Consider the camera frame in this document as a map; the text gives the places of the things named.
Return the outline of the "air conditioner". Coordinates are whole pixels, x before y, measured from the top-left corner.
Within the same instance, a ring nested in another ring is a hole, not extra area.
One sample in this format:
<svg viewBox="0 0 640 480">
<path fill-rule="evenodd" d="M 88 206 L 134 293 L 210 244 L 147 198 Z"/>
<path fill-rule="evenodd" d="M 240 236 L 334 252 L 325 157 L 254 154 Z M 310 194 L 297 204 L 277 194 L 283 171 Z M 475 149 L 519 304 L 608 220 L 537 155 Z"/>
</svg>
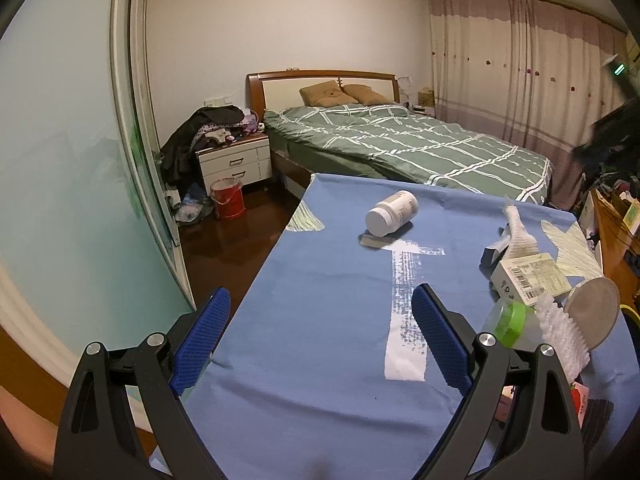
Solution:
<svg viewBox="0 0 640 480">
<path fill-rule="evenodd" d="M 631 79 L 639 79 L 639 44 L 631 32 L 625 35 L 617 34 L 614 38 L 613 57 L 610 64 L 610 72 L 614 77 L 628 76 Z"/>
</svg>

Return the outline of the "white foam net sleeve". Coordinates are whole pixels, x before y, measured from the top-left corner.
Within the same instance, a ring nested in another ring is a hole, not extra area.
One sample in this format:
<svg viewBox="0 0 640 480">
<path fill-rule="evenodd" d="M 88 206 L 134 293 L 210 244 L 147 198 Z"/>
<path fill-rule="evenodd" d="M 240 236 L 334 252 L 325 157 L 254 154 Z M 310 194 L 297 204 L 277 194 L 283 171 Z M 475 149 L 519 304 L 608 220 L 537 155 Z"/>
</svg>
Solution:
<svg viewBox="0 0 640 480">
<path fill-rule="evenodd" d="M 537 298 L 534 310 L 542 341 L 554 349 L 566 380 L 571 384 L 590 362 L 585 338 L 573 319 L 548 292 Z"/>
</svg>

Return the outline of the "tissue box on far nightstand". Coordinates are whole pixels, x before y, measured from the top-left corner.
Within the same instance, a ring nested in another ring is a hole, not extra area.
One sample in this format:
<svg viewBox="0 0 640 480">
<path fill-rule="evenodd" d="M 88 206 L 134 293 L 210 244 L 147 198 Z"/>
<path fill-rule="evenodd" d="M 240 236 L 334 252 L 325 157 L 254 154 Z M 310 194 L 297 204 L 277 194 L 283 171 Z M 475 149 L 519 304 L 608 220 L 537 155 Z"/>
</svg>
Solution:
<svg viewBox="0 0 640 480">
<path fill-rule="evenodd" d="M 432 88 L 421 88 L 418 91 L 418 105 L 422 107 L 435 106 L 435 93 Z"/>
</svg>

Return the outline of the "right brown pillow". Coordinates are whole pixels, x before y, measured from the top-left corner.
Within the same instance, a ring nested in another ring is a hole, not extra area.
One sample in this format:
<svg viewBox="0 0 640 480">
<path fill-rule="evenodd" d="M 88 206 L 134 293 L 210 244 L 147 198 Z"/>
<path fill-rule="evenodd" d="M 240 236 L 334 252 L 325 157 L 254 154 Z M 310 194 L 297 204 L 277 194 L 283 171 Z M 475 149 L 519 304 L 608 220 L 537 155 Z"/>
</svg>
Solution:
<svg viewBox="0 0 640 480">
<path fill-rule="evenodd" d="M 343 91 L 365 106 L 393 104 L 393 100 L 386 98 L 381 93 L 374 91 L 366 84 L 344 84 Z"/>
</svg>

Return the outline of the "clothes heap on desk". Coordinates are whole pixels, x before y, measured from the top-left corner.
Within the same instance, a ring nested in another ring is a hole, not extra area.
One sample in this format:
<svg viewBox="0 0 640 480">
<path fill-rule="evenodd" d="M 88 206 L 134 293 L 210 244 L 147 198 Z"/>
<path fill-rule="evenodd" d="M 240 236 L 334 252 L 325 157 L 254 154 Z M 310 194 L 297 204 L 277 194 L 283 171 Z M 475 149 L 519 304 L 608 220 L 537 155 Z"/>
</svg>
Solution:
<svg viewBox="0 0 640 480">
<path fill-rule="evenodd" d="M 625 102 L 592 125 L 592 138 L 572 149 L 584 175 L 580 192 L 598 181 L 639 180 L 639 98 Z"/>
</svg>

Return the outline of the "small white pill bottle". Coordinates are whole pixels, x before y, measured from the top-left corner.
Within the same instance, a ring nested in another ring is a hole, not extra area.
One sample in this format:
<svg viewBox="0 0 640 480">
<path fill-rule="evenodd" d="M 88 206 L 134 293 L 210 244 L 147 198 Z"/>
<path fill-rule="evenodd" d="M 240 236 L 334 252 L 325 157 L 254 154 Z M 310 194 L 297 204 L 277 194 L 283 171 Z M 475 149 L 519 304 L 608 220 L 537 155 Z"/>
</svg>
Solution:
<svg viewBox="0 0 640 480">
<path fill-rule="evenodd" d="M 376 237 L 395 233 L 411 221 L 419 212 L 416 196 L 408 191 L 398 191 L 381 200 L 366 214 L 366 228 Z"/>
</svg>

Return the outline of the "sliding wardrobe door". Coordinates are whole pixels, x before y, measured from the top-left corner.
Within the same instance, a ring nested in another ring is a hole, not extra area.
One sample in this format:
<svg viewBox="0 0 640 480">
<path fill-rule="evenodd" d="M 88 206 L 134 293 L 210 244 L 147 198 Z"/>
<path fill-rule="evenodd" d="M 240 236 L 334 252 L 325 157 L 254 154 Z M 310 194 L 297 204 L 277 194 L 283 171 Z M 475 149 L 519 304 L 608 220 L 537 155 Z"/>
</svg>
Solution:
<svg viewBox="0 0 640 480">
<path fill-rule="evenodd" d="M 137 0 L 24 0 L 1 37 L 1 323 L 68 384 L 193 308 L 134 100 Z"/>
</svg>

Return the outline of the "red bucket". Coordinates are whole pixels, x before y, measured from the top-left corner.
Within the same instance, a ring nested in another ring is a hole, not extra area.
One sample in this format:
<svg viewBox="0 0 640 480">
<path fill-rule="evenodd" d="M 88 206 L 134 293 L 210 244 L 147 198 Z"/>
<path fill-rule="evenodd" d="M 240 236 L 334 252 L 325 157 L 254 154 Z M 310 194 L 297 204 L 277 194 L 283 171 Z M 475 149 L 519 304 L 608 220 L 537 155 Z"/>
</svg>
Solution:
<svg viewBox="0 0 640 480">
<path fill-rule="evenodd" d="M 215 204 L 220 220 L 241 217 L 245 212 L 242 182 L 237 177 L 222 178 L 209 187 L 209 196 Z"/>
</svg>

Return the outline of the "left brown pillow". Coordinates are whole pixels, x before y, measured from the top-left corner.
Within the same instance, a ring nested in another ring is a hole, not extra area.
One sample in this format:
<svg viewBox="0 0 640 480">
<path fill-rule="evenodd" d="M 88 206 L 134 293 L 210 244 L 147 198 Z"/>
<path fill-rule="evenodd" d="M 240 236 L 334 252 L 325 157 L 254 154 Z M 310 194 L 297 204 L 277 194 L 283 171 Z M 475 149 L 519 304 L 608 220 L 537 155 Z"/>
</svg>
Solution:
<svg viewBox="0 0 640 480">
<path fill-rule="evenodd" d="M 358 104 L 348 96 L 335 80 L 320 82 L 299 89 L 299 94 L 306 106 L 332 107 L 345 104 Z"/>
</svg>

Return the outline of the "white green medicine box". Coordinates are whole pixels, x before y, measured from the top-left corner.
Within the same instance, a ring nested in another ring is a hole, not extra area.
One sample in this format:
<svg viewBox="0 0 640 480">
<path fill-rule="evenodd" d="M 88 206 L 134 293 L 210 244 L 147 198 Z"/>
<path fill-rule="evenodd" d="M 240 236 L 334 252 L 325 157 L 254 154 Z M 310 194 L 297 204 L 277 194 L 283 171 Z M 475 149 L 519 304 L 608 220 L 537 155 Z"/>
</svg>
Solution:
<svg viewBox="0 0 640 480">
<path fill-rule="evenodd" d="M 548 252 L 543 254 L 501 259 L 490 281 L 501 299 L 533 307 L 542 294 L 561 297 L 572 285 Z"/>
</svg>

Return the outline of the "clear bottle green cap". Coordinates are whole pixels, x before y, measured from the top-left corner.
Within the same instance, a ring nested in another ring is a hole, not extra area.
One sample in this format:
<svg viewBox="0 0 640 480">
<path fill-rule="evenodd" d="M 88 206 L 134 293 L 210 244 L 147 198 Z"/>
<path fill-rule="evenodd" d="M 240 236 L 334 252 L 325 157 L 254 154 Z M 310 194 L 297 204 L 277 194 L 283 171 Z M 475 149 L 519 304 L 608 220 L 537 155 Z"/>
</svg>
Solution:
<svg viewBox="0 0 640 480">
<path fill-rule="evenodd" d="M 499 299 L 482 331 L 493 334 L 506 348 L 534 351 L 544 341 L 535 310 L 517 301 Z"/>
</svg>

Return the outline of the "blue star tablecloth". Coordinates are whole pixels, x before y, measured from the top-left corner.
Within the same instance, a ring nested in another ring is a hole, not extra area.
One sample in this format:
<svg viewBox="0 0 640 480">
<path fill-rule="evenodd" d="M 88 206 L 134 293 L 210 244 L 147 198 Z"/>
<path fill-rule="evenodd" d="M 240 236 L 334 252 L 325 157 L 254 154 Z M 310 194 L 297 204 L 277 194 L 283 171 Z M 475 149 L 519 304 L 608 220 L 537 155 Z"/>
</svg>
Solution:
<svg viewBox="0 0 640 480">
<path fill-rule="evenodd" d="M 383 247 L 367 212 L 389 180 L 319 174 L 304 202 L 317 231 L 284 232 L 186 398 L 231 479 L 409 479 L 461 396 L 411 314 L 429 284 L 481 328 L 494 305 L 480 270 L 506 223 L 503 198 L 415 184 L 419 211 Z"/>
</svg>

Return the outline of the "white nightstand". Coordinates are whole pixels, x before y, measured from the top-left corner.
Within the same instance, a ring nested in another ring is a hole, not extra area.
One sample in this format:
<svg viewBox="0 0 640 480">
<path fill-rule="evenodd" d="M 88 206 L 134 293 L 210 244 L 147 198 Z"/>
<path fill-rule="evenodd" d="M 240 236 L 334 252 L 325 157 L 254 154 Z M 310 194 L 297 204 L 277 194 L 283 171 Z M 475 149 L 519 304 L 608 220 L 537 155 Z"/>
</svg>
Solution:
<svg viewBox="0 0 640 480">
<path fill-rule="evenodd" d="M 206 148 L 196 154 L 206 193 L 219 180 L 231 178 L 249 185 L 272 178 L 270 143 L 265 133 L 255 133 L 230 145 Z"/>
</svg>

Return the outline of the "pink strawberry milk carton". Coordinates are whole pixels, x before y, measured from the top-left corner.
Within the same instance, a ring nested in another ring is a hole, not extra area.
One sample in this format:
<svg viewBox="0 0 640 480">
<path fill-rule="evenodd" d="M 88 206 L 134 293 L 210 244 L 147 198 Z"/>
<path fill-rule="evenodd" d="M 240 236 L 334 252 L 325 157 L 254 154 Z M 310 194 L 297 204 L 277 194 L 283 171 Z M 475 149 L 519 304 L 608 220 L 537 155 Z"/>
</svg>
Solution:
<svg viewBox="0 0 640 480">
<path fill-rule="evenodd" d="M 495 420 L 497 422 L 501 422 L 502 424 L 506 422 L 511 411 L 514 393 L 515 388 L 513 386 L 505 386 L 502 389 L 500 401 L 495 412 Z M 570 384 L 570 396 L 574 403 L 579 427 L 582 427 L 588 406 L 589 388 L 580 382 L 572 382 Z"/>
</svg>

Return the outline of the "bed with green quilt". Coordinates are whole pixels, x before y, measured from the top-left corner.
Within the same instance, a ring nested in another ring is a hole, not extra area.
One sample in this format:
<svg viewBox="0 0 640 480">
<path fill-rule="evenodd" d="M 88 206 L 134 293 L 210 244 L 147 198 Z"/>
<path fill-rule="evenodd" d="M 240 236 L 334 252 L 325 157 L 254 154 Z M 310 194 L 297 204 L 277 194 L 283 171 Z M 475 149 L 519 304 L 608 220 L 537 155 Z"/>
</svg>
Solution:
<svg viewBox="0 0 640 480">
<path fill-rule="evenodd" d="M 313 174 L 390 179 L 542 205 L 552 163 L 398 104 L 298 106 L 264 116 L 273 150 Z"/>
</svg>

